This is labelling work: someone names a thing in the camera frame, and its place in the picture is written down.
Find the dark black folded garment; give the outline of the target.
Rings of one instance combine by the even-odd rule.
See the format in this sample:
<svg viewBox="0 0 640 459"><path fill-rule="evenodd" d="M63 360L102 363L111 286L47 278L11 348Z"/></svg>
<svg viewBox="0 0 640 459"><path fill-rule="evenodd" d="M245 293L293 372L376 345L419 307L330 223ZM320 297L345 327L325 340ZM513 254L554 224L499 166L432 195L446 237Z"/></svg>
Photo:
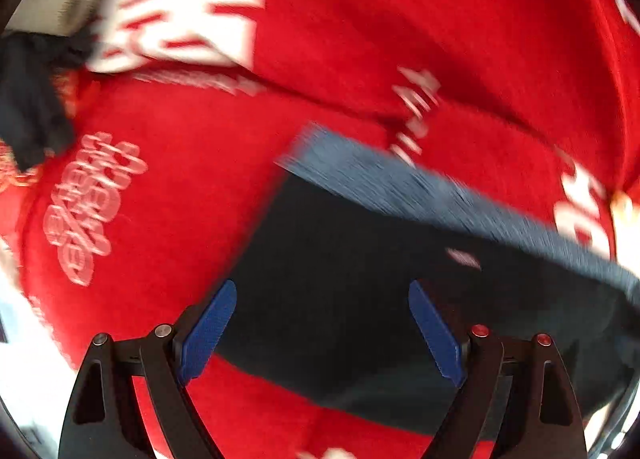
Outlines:
<svg viewBox="0 0 640 459"><path fill-rule="evenodd" d="M73 144L74 128L52 77L59 69L80 67L92 51L87 26L69 37L12 32L1 38L1 141L11 148L18 171Z"/></svg>

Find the red wedding sofa cover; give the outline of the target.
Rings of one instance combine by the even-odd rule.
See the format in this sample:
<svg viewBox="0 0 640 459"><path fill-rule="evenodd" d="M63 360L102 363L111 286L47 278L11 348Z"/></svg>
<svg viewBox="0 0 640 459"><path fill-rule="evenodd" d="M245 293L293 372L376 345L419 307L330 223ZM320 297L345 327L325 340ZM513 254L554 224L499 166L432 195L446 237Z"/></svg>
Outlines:
<svg viewBox="0 0 640 459"><path fill-rule="evenodd" d="M626 0L101 0L85 26L88 60L52 77L73 144L22 173L1 141L1 265L70 376L33 349L10 367L37 380L31 398L61 396L61 433L93 337L143 338L231 280L314 132L620 265L612 197L639 205ZM221 458L425 458L442 423L421 434L320 406L219 342L186 391ZM638 456L638 391L639 372L590 415L578 403L584 458Z"/></svg>

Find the black pants blue patterned trim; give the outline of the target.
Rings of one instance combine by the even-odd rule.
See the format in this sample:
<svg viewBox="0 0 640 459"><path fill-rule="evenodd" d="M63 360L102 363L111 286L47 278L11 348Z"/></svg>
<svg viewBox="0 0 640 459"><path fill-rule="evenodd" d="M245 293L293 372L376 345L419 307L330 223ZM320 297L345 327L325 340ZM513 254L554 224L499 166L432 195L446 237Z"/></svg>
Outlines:
<svg viewBox="0 0 640 459"><path fill-rule="evenodd" d="M285 180L231 272L217 351L316 404L421 434L454 387L408 304L421 279L467 323L558 346L590 415L639 371L639 282L513 209L328 131Z"/></svg>

